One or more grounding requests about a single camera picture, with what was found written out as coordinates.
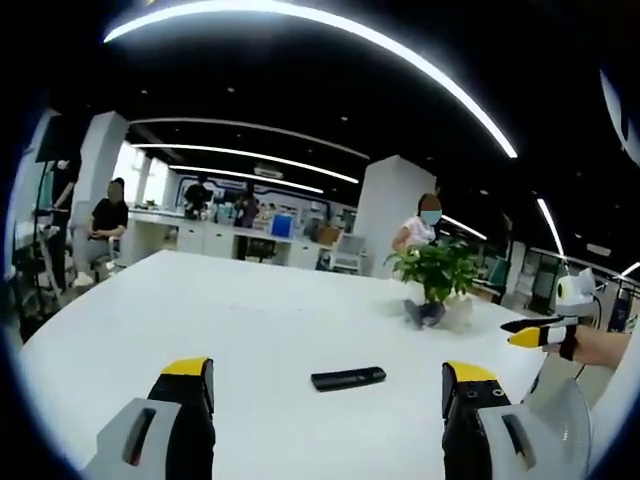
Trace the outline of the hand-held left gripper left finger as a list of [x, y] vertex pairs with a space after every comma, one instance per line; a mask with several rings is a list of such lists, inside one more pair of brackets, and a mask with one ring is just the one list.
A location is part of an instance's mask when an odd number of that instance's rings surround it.
[[85, 479], [211, 479], [213, 360], [165, 367], [145, 398], [126, 404], [98, 433]]

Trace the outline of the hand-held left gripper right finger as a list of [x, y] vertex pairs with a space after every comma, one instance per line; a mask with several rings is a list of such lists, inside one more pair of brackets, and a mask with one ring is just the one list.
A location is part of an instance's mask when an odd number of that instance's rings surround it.
[[447, 479], [545, 479], [541, 421], [510, 401], [490, 371], [442, 364], [442, 450]]

